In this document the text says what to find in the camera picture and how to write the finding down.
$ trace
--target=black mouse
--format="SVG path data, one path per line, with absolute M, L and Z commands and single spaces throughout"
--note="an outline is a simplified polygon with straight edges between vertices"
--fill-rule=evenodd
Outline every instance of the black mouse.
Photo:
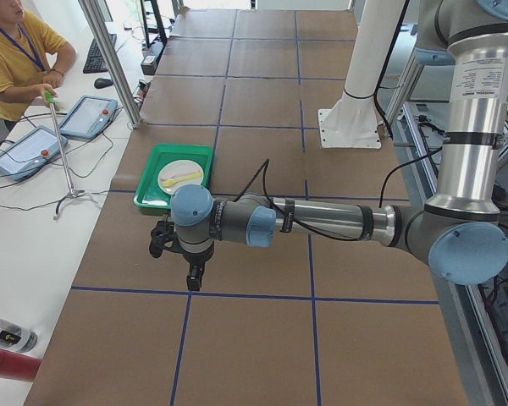
M 97 89 L 103 89 L 104 87 L 108 87 L 113 84 L 113 80 L 108 78 L 98 78 L 94 80 L 94 87 Z

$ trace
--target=clear plastic bottle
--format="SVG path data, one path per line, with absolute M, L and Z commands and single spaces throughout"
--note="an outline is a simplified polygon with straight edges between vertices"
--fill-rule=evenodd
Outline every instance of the clear plastic bottle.
M 0 348 L 25 353 L 33 349 L 36 343 L 37 334 L 0 318 Z

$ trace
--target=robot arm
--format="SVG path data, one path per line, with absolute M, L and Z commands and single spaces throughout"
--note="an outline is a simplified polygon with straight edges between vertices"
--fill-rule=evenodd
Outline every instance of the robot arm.
M 264 247 L 280 228 L 377 240 L 411 253 L 453 283 L 483 283 L 497 275 L 508 261 L 508 239 L 495 225 L 500 212 L 491 201 L 508 97 L 507 6 L 508 0 L 422 1 L 420 47 L 447 48 L 456 62 L 437 192 L 423 209 L 256 195 L 218 201 L 201 186 L 187 185 L 171 200 L 173 220 L 153 230 L 151 254 L 183 254 L 190 263 L 188 288 L 199 290 L 214 240 Z

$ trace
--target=black keyboard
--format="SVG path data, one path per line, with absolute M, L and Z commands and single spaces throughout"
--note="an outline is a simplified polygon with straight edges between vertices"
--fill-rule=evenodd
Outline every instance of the black keyboard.
M 109 34 L 109 39 L 113 43 L 113 47 L 117 42 L 116 34 Z M 86 55 L 85 67 L 83 68 L 84 74 L 97 74 L 99 72 L 107 72 L 108 67 L 103 60 L 100 47 L 96 44 L 96 39 L 92 40 L 91 46 L 88 48 L 88 55 Z

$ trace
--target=person's hand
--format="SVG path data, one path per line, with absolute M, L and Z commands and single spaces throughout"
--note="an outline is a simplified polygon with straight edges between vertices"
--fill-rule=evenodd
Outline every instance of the person's hand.
M 64 75 L 56 70 L 50 70 L 43 75 L 43 83 L 48 83 L 54 88 L 60 87 L 64 84 Z
M 34 85 L 34 86 L 37 89 L 38 93 L 40 94 L 40 97 L 43 99 L 43 102 L 45 103 L 45 105 L 47 107 L 49 107 L 49 103 L 47 103 L 47 98 L 45 97 L 45 93 L 49 92 L 55 97 L 58 96 L 57 92 L 54 91 L 53 87 L 51 85 L 49 85 L 48 83 L 41 83 L 39 85 Z

